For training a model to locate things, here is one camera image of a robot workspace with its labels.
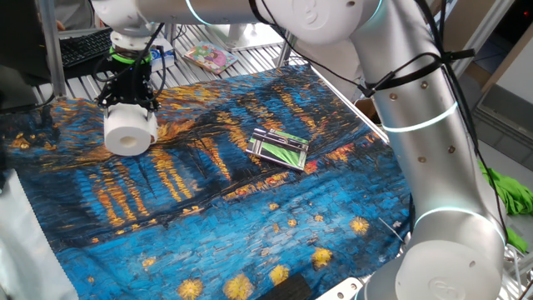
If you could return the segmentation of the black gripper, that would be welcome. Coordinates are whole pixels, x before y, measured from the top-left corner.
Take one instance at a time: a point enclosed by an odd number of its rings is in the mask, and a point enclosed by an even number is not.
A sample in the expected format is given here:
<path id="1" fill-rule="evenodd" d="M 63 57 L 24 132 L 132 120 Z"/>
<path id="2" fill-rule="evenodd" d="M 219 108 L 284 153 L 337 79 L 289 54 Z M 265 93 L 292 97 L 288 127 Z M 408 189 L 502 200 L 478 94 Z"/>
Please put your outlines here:
<path id="1" fill-rule="evenodd" d="M 159 110 L 157 98 L 160 96 L 160 88 L 154 88 L 150 84 L 152 66 L 149 62 L 140 65 L 111 62 L 110 70 L 117 78 L 105 83 L 96 97 L 97 105 L 103 109 L 105 118 L 114 103 L 137 103 L 141 100 L 148 118 Z"/>

